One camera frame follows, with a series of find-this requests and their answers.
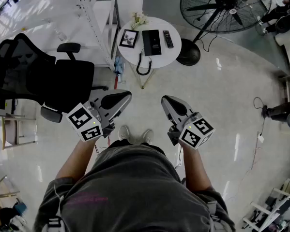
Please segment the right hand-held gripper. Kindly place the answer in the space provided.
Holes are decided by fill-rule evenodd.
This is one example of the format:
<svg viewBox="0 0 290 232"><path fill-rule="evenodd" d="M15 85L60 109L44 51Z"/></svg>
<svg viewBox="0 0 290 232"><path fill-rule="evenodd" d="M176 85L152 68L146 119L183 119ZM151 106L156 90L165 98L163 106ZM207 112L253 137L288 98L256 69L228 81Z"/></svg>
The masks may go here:
<svg viewBox="0 0 290 232"><path fill-rule="evenodd" d="M196 150L204 145L215 132L215 128L199 112L193 111L185 101L164 95L161 98L163 110L172 123L168 137L173 145L186 144Z"/></svg>

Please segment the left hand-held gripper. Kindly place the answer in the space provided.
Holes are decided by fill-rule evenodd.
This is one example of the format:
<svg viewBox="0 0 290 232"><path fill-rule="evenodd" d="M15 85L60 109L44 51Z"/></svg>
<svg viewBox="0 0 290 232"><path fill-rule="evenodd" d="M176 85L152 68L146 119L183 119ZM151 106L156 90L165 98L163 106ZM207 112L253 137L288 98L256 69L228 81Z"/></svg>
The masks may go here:
<svg viewBox="0 0 290 232"><path fill-rule="evenodd" d="M132 93L114 89L97 93L92 100L79 103L66 116L81 141L107 137L114 129L114 119L128 106Z"/></svg>

